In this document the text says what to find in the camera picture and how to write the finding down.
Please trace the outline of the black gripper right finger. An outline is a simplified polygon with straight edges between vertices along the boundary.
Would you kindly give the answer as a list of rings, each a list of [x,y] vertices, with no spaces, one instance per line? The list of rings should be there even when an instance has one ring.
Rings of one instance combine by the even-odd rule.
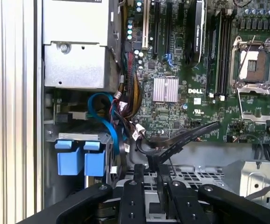
[[[157,191],[167,218],[180,224],[270,224],[270,209],[212,184],[197,191],[157,168]]]

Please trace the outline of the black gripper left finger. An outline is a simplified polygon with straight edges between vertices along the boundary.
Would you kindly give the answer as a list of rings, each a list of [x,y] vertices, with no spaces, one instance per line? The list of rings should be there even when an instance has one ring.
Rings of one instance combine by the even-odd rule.
[[[144,166],[123,186],[97,183],[21,221],[23,224],[144,224]]]

